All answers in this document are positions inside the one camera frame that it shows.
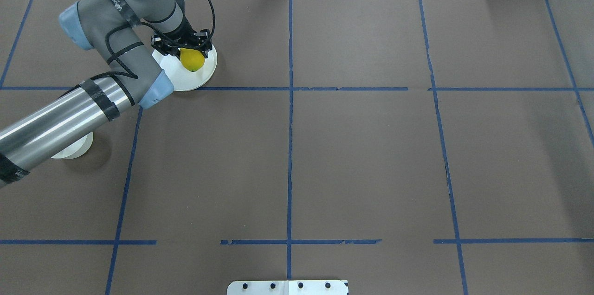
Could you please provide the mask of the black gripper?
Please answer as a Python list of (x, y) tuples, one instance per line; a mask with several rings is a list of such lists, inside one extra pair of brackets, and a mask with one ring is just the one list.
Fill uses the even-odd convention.
[(183, 18), (180, 25), (171, 32), (154, 29), (151, 46), (163, 56), (180, 56), (180, 48), (199, 50), (208, 54), (213, 49), (212, 33), (209, 29), (196, 31), (191, 27), (187, 18)]

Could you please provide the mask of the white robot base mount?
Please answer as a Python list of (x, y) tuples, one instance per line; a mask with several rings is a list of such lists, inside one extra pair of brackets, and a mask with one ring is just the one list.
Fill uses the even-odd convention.
[(227, 287), (227, 295), (348, 295), (343, 280), (268, 280), (235, 281)]

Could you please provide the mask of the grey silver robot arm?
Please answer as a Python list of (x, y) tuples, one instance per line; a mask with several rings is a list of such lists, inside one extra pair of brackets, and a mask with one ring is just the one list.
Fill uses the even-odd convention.
[(105, 70), (2, 128), (1, 187), (70, 147), (87, 147), (97, 128), (129, 109), (148, 109), (174, 93), (174, 78), (155, 53), (189, 73), (201, 69), (213, 50), (216, 13), (212, 0), (78, 0), (58, 24)]

